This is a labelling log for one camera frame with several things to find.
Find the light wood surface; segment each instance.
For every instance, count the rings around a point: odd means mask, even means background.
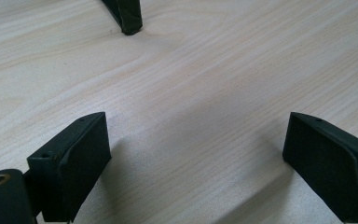
[[[124,36],[98,0],[0,0],[0,170],[105,111],[75,223],[340,223],[282,146],[291,111],[358,136],[358,0],[141,4]]]

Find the wooden table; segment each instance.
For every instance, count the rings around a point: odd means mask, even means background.
[[[141,4],[124,36],[98,0],[0,0],[0,169],[105,111],[75,223],[340,223],[282,146],[291,111],[358,136],[358,1]]]

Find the black plastic part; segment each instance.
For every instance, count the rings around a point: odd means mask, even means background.
[[[121,32],[125,35],[135,35],[142,24],[141,3],[139,0],[103,0],[113,15]]]
[[[19,170],[0,171],[0,223],[36,223]]]
[[[358,222],[358,138],[309,115],[292,113],[283,159],[343,222]]]
[[[27,160],[47,222],[74,221],[110,161],[104,113],[76,120]]]

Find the tabletop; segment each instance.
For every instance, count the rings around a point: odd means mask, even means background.
[[[75,223],[340,223],[282,147],[292,111],[358,137],[358,1],[141,6],[125,36],[99,0],[0,0],[0,170],[104,111]]]

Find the black object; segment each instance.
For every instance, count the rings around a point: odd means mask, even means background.
[[[358,138],[309,115],[292,113],[283,159],[343,222],[358,222]]]
[[[110,161],[104,112],[80,118],[27,161],[30,170],[0,171],[0,223],[74,221]]]
[[[121,32],[135,35],[142,27],[141,3],[139,0],[103,0],[113,15]]]

